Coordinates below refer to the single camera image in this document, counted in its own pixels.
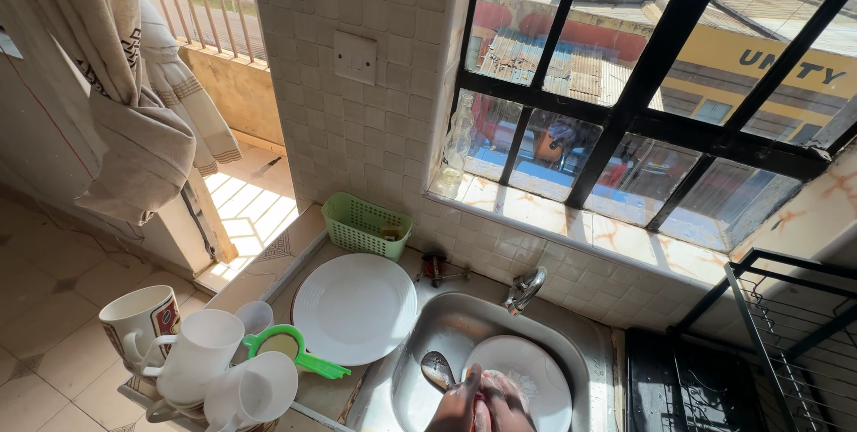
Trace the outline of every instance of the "faucet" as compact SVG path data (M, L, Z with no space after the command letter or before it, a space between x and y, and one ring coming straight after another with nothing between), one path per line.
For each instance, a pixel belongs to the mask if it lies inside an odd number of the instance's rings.
M530 274L523 277L515 277L512 280L512 287L509 288L509 297L503 303L503 306L509 310L509 315L516 316L524 311L524 307L527 306L533 296L541 289L547 276L548 270L544 266L539 266L531 271Z

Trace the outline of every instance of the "wooden spoon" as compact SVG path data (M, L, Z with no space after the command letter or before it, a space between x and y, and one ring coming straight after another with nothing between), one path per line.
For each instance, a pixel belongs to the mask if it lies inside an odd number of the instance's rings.
M449 361L446 361L440 351L430 351L420 361L420 370L429 382L434 383L441 392L455 385L453 378L453 369L449 366Z

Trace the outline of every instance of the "human hand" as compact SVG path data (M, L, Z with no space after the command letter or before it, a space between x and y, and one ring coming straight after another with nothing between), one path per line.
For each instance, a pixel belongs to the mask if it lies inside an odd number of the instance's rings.
M521 387L496 370L482 376L480 397L474 405L476 432L536 432L530 400Z
M474 363L464 382L449 387L425 432L470 432L473 424L473 401L479 392L482 367Z

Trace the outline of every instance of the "kitchen sink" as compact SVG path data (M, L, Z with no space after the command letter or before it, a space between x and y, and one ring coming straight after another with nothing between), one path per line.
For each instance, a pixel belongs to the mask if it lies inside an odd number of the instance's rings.
M560 366L572 394L570 430L616 430L609 328L539 298L521 315L511 316L500 305L508 286L479 275L468 281L450 278L439 288L423 278L415 286L416 325L399 348L367 370L347 427L357 432L423 432L441 401L441 392L420 370L423 356L440 351L460 381L458 375L476 345L496 335L517 335L546 350Z

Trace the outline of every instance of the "wall switch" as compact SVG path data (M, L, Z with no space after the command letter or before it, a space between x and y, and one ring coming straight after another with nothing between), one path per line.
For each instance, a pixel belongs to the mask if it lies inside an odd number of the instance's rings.
M333 32L333 71L374 86L378 65L378 43L366 37Z

